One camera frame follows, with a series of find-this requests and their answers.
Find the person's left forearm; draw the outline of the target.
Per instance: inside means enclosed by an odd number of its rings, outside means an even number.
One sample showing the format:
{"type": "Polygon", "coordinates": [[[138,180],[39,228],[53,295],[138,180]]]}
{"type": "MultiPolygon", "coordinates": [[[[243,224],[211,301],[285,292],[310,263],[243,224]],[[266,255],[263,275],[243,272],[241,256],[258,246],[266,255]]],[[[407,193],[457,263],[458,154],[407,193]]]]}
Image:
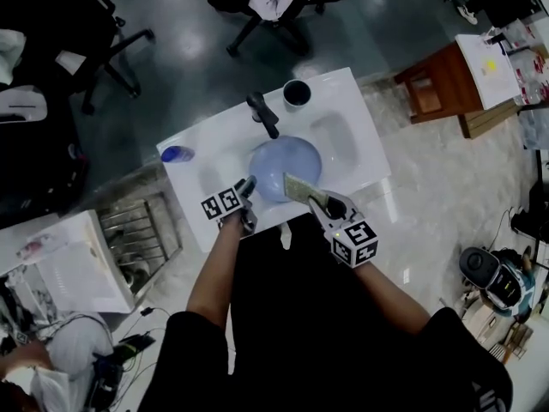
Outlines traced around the person's left forearm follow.
{"type": "Polygon", "coordinates": [[[196,278],[186,310],[226,328],[238,247],[243,234],[239,212],[227,216],[196,278]]]}

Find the steel rack stand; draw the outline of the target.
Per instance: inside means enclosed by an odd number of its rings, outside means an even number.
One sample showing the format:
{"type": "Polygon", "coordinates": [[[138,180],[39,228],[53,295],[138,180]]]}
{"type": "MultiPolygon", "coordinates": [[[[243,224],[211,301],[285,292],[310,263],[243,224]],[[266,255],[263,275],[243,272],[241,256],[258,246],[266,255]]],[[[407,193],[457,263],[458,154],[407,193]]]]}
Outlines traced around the steel rack stand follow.
{"type": "Polygon", "coordinates": [[[97,213],[116,266],[132,295],[142,298],[182,251],[165,195],[119,200],[97,213]]]}

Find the white sink with metal rack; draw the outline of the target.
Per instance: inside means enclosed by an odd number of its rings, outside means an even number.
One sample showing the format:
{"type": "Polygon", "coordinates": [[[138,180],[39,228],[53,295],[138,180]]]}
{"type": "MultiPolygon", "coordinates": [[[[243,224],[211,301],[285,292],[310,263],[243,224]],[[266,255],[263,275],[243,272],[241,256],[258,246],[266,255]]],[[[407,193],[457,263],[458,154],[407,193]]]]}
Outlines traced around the white sink with metal rack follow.
{"type": "Polygon", "coordinates": [[[94,210],[0,229],[0,277],[42,321],[60,312],[128,314],[135,308],[94,210]]]}

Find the black and white appliance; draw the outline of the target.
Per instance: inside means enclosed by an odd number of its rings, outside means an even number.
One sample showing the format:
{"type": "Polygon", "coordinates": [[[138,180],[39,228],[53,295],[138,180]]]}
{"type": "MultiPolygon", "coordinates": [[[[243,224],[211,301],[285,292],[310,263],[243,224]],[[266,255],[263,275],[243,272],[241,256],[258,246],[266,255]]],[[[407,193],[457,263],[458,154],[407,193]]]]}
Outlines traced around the black and white appliance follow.
{"type": "Polygon", "coordinates": [[[86,174],[66,97],[32,85],[0,91],[0,229],[63,213],[86,174]]]}

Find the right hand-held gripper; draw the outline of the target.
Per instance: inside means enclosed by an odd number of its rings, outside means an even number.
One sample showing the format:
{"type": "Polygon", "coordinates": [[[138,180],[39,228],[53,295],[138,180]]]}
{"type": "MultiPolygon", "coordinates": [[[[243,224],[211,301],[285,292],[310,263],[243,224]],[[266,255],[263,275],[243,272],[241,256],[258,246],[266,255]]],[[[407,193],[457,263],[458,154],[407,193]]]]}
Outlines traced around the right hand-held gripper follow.
{"type": "Polygon", "coordinates": [[[349,197],[334,191],[325,193],[327,203],[309,196],[308,204],[323,228],[332,255],[351,269],[371,261],[377,255],[376,233],[349,197]]]}

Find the white cloth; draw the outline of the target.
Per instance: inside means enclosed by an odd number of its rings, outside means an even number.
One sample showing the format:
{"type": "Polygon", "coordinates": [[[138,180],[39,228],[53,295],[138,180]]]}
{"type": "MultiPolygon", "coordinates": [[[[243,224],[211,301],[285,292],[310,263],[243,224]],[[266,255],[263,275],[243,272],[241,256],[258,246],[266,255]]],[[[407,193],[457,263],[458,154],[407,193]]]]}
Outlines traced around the white cloth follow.
{"type": "Polygon", "coordinates": [[[10,85],[26,44],[24,33],[0,29],[0,84],[10,85]]]}

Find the black faucet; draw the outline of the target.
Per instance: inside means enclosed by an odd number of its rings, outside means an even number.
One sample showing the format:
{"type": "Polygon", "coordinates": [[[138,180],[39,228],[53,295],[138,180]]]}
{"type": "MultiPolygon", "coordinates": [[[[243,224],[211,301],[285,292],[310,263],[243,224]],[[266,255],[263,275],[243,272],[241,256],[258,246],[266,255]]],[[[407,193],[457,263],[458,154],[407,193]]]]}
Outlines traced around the black faucet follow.
{"type": "Polygon", "coordinates": [[[276,128],[279,122],[278,116],[268,107],[263,95],[253,92],[246,97],[246,103],[251,109],[252,119],[264,126],[271,139],[277,139],[280,132],[276,128]]]}

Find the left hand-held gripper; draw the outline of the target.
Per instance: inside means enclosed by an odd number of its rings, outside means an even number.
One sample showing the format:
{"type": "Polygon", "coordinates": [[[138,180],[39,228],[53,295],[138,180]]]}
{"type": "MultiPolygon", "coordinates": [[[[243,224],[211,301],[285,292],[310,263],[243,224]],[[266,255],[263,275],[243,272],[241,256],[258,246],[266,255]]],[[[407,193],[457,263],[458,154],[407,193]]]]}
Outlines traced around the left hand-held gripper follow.
{"type": "Polygon", "coordinates": [[[247,179],[223,191],[218,191],[201,202],[202,210],[209,221],[214,221],[221,228],[229,215],[237,214],[244,228],[244,234],[256,231],[257,218],[252,210],[250,196],[256,189],[256,177],[250,175],[247,179]]]}

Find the blue bottle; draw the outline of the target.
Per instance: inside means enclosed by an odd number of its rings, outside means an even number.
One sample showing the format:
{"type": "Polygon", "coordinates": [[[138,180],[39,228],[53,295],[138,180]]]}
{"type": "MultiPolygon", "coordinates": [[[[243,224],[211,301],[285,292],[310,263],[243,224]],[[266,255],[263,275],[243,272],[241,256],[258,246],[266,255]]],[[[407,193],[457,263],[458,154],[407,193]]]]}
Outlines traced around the blue bottle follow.
{"type": "Polygon", "coordinates": [[[165,148],[160,158],[164,163],[180,163],[191,161],[195,156],[195,151],[180,145],[172,145],[165,148]]]}

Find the pale teal cup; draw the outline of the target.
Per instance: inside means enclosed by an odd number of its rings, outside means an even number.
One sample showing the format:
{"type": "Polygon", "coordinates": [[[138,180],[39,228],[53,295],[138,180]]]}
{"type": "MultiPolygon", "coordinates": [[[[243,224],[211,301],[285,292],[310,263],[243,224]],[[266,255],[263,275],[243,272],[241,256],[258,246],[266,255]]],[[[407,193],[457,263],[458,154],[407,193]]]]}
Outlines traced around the pale teal cup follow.
{"type": "Polygon", "coordinates": [[[283,100],[288,112],[295,112],[311,100],[311,89],[301,80],[288,81],[283,87],[283,100]]]}

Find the large blue plate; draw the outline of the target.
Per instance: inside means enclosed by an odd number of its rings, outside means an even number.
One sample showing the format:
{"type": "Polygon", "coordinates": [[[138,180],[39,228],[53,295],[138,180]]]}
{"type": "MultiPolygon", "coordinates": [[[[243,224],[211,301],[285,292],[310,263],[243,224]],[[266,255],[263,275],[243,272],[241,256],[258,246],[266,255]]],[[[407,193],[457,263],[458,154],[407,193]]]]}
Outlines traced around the large blue plate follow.
{"type": "Polygon", "coordinates": [[[249,172],[256,177],[256,191],[264,200],[287,203],[285,173],[316,185],[322,169],[321,156],[311,143],[295,136],[279,136],[254,150],[249,172]]]}

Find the white ceramic sink basin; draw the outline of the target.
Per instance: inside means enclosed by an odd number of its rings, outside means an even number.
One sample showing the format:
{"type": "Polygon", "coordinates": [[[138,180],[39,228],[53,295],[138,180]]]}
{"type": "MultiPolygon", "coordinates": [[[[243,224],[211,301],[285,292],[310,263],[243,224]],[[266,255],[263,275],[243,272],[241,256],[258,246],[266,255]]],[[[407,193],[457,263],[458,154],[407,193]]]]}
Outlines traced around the white ceramic sink basin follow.
{"type": "MultiPolygon", "coordinates": [[[[306,82],[311,100],[293,112],[287,110],[280,89],[264,99],[278,116],[283,136],[302,138],[318,151],[319,188],[350,196],[387,178],[389,163],[352,71],[335,70],[306,82]]],[[[211,250],[218,233],[202,202],[247,178],[253,151],[268,140],[264,126],[240,103],[158,144],[160,152],[171,146],[194,152],[190,161],[167,162],[164,168],[201,251],[211,250]]]]}

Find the wooden pallet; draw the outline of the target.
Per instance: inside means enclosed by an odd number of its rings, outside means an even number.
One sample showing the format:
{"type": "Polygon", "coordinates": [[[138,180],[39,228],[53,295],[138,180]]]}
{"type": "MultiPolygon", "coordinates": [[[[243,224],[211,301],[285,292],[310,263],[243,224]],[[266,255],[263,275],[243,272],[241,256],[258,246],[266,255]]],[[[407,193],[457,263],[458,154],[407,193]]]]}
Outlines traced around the wooden pallet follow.
{"type": "Polygon", "coordinates": [[[462,134],[466,139],[475,139],[519,113],[521,109],[522,106],[517,105],[513,100],[507,100],[489,110],[459,115],[462,134]]]}

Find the yellow-green sponge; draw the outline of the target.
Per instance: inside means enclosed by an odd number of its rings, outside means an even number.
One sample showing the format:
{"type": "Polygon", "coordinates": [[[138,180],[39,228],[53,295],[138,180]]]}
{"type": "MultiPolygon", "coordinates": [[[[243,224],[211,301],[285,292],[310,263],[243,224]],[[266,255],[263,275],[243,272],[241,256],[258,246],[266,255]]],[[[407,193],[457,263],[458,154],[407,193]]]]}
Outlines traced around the yellow-green sponge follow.
{"type": "Polygon", "coordinates": [[[284,192],[290,200],[305,205],[313,199],[320,207],[325,208],[329,200],[325,191],[290,173],[284,173],[284,192]]]}

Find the person's black clothing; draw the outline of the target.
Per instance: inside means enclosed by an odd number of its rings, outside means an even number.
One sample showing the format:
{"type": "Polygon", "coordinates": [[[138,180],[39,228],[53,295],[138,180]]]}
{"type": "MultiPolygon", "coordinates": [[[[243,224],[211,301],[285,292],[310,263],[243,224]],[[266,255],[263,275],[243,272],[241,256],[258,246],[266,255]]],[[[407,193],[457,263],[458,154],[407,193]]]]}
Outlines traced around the person's black clothing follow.
{"type": "Polygon", "coordinates": [[[311,215],[240,239],[226,328],[171,315],[137,412],[510,412],[513,384],[448,307],[392,325],[311,215]]]}

